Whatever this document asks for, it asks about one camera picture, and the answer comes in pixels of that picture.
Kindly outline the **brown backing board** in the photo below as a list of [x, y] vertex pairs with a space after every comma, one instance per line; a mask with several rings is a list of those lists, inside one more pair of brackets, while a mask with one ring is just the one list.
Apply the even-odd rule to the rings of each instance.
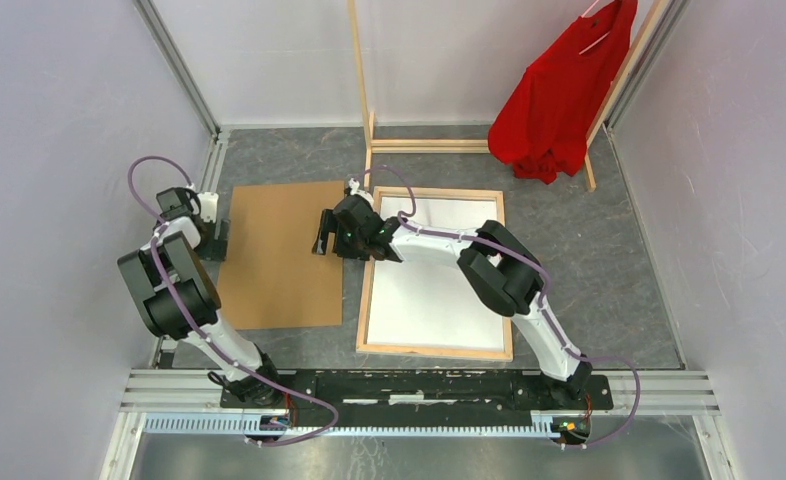
[[339, 181], [233, 189], [217, 290], [235, 329], [341, 325], [343, 262], [312, 250], [322, 211], [342, 197]]

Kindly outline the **printed photo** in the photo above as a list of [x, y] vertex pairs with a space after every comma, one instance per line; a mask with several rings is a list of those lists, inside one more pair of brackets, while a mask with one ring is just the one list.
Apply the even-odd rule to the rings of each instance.
[[[382, 196], [383, 218], [411, 211], [406, 197]], [[496, 199], [417, 198], [413, 221], [435, 228], [478, 228], [504, 220]], [[456, 261], [375, 263], [366, 345], [505, 352], [505, 320], [478, 299]]]

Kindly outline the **white wooden picture frame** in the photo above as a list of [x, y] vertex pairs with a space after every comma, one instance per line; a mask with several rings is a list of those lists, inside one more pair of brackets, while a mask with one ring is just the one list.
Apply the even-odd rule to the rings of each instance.
[[[438, 199], [475, 199], [475, 200], [489, 200], [489, 199], [496, 199], [502, 202], [503, 208], [501, 209], [503, 213], [502, 217], [505, 220], [505, 208], [504, 208], [504, 195], [502, 192], [498, 190], [474, 190], [474, 189], [448, 189], [448, 188], [417, 188], [414, 192], [409, 193], [406, 188], [404, 187], [392, 187], [392, 186], [383, 186], [376, 188], [374, 192], [374, 205], [377, 208], [378, 212], [379, 205], [377, 202], [381, 199], [382, 196], [393, 196], [393, 197], [406, 197], [410, 199], [411, 202], [411, 211], [416, 213], [417, 205], [416, 200], [417, 198], [438, 198]], [[356, 349], [362, 353], [371, 353], [371, 354], [385, 354], [385, 355], [406, 355], [406, 356], [426, 356], [426, 357], [440, 357], [440, 358], [456, 358], [456, 359], [466, 359], [466, 360], [478, 360], [478, 361], [495, 361], [495, 362], [509, 362], [513, 358], [513, 341], [512, 341], [512, 333], [511, 333], [511, 322], [507, 318], [503, 318], [506, 322], [505, 326], [505, 341], [506, 346], [509, 347], [505, 352], [484, 352], [484, 351], [472, 351], [472, 350], [457, 350], [457, 349], [425, 349], [423, 351], [419, 351], [414, 347], [403, 347], [403, 346], [388, 346], [388, 345], [366, 345], [366, 333], [367, 333], [367, 320], [369, 314], [369, 304], [370, 304], [370, 297], [371, 297], [371, 290], [372, 290], [372, 276], [373, 276], [373, 267], [374, 264], [377, 263], [375, 261], [369, 261], [364, 270], [363, 276], [363, 286], [361, 291], [361, 301], [360, 301], [360, 310], [358, 316], [358, 327], [357, 327], [357, 340], [356, 340]]]

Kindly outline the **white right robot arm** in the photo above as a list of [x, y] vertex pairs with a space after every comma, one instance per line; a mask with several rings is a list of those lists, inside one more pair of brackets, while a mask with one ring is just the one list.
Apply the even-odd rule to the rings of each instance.
[[450, 229], [416, 221], [418, 205], [384, 218], [363, 191], [325, 209], [311, 252], [345, 259], [433, 263], [459, 270], [479, 301], [508, 317], [535, 353], [549, 400], [571, 408], [587, 393], [591, 362], [566, 335], [549, 304], [551, 279], [500, 222]]

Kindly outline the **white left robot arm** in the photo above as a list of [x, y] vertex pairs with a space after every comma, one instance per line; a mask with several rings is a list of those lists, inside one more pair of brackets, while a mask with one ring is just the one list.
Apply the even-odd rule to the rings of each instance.
[[173, 187], [156, 196], [153, 237], [120, 257], [117, 267], [147, 330], [191, 345], [218, 369], [208, 378], [230, 398], [271, 407], [283, 381], [253, 342], [242, 338], [221, 312], [221, 300], [203, 259], [222, 260], [229, 223], [216, 219], [217, 195]]

